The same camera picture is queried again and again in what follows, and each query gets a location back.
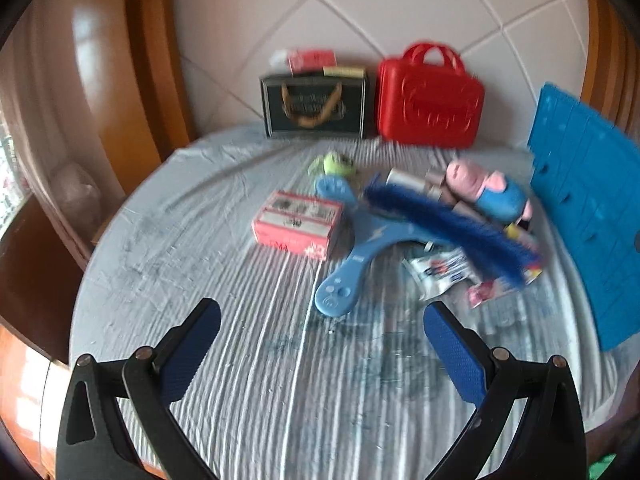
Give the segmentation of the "pink white small box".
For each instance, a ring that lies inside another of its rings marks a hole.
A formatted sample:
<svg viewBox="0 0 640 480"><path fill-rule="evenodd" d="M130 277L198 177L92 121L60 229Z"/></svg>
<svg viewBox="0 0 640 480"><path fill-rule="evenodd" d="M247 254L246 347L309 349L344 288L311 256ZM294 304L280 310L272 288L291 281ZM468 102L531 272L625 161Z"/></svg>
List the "pink white small box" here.
<svg viewBox="0 0 640 480"><path fill-rule="evenodd" d="M335 200L273 192L252 221L258 244L326 261L340 229L344 206Z"/></svg>

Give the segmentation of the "light blue boomerang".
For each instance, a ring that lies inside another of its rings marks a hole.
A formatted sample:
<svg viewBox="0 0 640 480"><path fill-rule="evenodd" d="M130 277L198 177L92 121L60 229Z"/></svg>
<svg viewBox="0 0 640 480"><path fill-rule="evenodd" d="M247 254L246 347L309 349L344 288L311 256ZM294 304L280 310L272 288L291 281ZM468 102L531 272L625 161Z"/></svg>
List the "light blue boomerang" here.
<svg viewBox="0 0 640 480"><path fill-rule="evenodd" d="M407 220L377 214L356 197L343 177L320 177L316 191L321 198L343 204L343 222L349 232L343 243L345 258L314 293L314 305L330 318L339 318L356 306L367 268L380 252L401 243L444 242Z"/></svg>

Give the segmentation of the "pink pig plush blue body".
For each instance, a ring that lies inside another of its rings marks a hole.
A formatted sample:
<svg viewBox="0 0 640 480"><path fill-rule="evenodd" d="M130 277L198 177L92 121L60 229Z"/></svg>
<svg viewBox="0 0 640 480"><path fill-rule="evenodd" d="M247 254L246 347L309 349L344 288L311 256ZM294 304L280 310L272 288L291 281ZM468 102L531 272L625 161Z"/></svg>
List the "pink pig plush blue body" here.
<svg viewBox="0 0 640 480"><path fill-rule="evenodd" d="M445 181L452 194L495 222L506 226L533 218L526 193L501 171L489 171L469 159L455 159L446 168Z"/></svg>

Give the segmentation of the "white blue sachet packet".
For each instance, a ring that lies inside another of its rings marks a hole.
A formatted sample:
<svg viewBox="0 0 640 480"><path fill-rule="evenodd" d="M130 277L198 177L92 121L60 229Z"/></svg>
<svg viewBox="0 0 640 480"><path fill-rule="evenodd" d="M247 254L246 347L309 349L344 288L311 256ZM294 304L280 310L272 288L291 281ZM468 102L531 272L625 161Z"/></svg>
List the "white blue sachet packet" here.
<svg viewBox="0 0 640 480"><path fill-rule="evenodd" d="M427 252L405 259L402 265L418 285L422 300L442 296L462 282L480 284L480 274L461 248Z"/></svg>

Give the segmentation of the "yellow box on bag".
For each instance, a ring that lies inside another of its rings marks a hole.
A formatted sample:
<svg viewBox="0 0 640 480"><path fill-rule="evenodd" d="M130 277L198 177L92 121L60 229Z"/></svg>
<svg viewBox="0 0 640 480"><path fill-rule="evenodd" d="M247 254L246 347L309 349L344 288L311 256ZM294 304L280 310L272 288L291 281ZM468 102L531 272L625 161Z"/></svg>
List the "yellow box on bag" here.
<svg viewBox="0 0 640 480"><path fill-rule="evenodd" d="M367 73L363 67L357 66L324 66L322 74L326 77L362 79Z"/></svg>

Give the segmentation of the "wooden headboard frame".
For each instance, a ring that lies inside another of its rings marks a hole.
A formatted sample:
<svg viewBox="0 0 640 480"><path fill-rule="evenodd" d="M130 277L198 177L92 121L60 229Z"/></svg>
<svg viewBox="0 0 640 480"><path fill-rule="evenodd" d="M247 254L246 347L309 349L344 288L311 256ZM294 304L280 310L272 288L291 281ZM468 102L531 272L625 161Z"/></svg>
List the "wooden headboard frame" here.
<svg viewBox="0 0 640 480"><path fill-rule="evenodd" d="M130 194L196 138L174 0L72 0L72 26L90 117Z"/></svg>

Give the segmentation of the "white medicine bottle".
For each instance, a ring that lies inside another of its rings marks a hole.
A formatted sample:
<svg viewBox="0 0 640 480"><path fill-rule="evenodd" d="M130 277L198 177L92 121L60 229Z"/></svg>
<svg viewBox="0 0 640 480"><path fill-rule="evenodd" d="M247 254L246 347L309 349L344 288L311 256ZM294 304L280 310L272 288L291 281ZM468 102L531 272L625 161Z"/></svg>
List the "white medicine bottle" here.
<svg viewBox="0 0 640 480"><path fill-rule="evenodd" d="M386 178L387 185L397 185L413 192L426 193L430 185L423 179L398 168L392 168Z"/></svg>

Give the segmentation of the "striped grey bed sheet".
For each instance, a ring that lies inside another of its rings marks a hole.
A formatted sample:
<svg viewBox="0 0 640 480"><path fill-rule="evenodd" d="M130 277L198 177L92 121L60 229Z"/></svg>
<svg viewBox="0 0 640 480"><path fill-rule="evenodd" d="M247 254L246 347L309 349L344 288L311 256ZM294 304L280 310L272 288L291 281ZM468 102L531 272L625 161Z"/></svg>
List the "striped grey bed sheet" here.
<svg viewBox="0 0 640 480"><path fill-rule="evenodd" d="M454 158L381 140L271 140L258 125L212 133L128 198L78 292L70 355L100 361L156 344L202 298L218 302L220 332L172 411L223 479L422 479L473 413L425 337L409 246L375 259L357 307L327 318L314 291L346 237L326 261L255 242L268 196L311 193L307 170L329 151L363 180Z"/></svg>

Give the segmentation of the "green one-eyed monster plush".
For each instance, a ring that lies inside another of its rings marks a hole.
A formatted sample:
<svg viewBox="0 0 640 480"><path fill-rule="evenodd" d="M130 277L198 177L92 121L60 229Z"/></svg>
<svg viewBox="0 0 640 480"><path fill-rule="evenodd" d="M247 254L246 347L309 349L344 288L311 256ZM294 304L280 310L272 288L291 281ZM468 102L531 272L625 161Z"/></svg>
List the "green one-eyed monster plush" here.
<svg viewBox="0 0 640 480"><path fill-rule="evenodd" d="M307 170L310 176L325 174L326 176L337 176L351 178L357 173L357 168L352 159L339 152L329 152L318 156Z"/></svg>

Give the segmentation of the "red plastic carry case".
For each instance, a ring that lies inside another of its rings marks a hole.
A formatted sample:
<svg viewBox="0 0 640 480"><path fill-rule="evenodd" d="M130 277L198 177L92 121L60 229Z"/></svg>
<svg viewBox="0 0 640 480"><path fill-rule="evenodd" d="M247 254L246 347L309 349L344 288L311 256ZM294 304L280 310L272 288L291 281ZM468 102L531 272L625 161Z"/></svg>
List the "red plastic carry case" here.
<svg viewBox="0 0 640 480"><path fill-rule="evenodd" d="M418 42L376 77L376 126L386 141L463 150L473 145L485 88L452 47Z"/></svg>

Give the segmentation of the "colourful pink toy packet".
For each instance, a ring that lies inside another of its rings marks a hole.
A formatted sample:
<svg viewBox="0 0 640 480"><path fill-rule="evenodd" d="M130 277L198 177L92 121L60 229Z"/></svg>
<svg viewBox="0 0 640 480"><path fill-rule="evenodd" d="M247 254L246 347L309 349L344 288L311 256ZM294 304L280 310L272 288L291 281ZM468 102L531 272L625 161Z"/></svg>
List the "colourful pink toy packet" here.
<svg viewBox="0 0 640 480"><path fill-rule="evenodd" d="M509 240L514 240L514 242L517 242L527 249L536 252L538 256L541 256L540 247L536 237L522 229L517 224L511 223L506 226L504 228L504 234L506 234L506 237ZM526 285L533 283L541 273L541 262L528 264L523 271L524 283ZM484 281L478 285L472 285L468 289L469 305L474 309L489 300L509 295L511 292L515 291L516 288L511 286L505 278L495 278L494 280Z"/></svg>

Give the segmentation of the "blue fluffy duster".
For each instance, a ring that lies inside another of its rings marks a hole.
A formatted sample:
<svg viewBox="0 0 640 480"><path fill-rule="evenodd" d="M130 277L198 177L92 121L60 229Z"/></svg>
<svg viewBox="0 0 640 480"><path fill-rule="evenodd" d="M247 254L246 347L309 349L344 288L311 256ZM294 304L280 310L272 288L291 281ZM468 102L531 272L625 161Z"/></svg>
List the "blue fluffy duster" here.
<svg viewBox="0 0 640 480"><path fill-rule="evenodd" d="M511 286L523 287L527 271L542 268L538 252L410 188L371 182L363 196L374 208L398 214L449 245L460 247L490 278L505 278Z"/></svg>

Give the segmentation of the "red packet on bag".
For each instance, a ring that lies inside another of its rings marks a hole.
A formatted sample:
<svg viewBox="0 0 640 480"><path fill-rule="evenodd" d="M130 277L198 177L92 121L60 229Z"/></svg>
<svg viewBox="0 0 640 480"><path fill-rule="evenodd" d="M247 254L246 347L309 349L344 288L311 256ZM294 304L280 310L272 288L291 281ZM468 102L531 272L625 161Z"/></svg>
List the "red packet on bag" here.
<svg viewBox="0 0 640 480"><path fill-rule="evenodd" d="M286 65L292 74L318 72L336 65L336 56L331 49L289 50Z"/></svg>

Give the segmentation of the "dark green gift bag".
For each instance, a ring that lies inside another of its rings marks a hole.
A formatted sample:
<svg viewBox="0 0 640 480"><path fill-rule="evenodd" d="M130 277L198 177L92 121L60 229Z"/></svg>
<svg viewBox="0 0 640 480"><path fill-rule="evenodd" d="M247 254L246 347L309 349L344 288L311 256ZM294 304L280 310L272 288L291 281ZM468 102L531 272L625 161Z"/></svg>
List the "dark green gift bag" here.
<svg viewBox="0 0 640 480"><path fill-rule="evenodd" d="M367 76L309 73L260 80L266 136L273 139L362 139L366 136Z"/></svg>

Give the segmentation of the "blue storage bin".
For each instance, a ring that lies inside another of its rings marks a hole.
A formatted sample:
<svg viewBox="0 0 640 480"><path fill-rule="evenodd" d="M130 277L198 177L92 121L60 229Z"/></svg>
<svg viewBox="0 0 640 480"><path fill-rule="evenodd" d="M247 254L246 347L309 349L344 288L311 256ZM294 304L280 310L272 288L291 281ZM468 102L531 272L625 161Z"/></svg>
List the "blue storage bin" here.
<svg viewBox="0 0 640 480"><path fill-rule="evenodd" d="M573 258L602 350L639 330L639 149L569 93L541 88L530 185Z"/></svg>

